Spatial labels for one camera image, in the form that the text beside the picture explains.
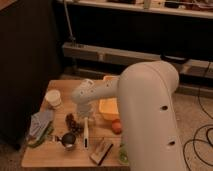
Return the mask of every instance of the paper cup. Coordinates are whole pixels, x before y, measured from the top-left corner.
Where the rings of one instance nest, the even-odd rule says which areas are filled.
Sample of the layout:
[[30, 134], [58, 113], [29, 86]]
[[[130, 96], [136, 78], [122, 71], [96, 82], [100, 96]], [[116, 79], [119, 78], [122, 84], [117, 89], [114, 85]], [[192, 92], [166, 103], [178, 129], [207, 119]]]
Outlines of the paper cup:
[[61, 104], [61, 93], [58, 90], [50, 90], [46, 93], [45, 99], [54, 109], [56, 109]]

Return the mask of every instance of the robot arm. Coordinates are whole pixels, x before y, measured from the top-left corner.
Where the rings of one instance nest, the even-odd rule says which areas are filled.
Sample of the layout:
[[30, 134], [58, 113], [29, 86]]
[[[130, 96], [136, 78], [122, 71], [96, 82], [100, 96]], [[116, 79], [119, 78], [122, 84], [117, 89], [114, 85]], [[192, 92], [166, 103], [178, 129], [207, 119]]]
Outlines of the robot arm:
[[131, 171], [186, 171], [171, 99], [178, 81], [169, 63], [138, 63], [115, 80], [74, 91], [73, 100], [117, 97]]

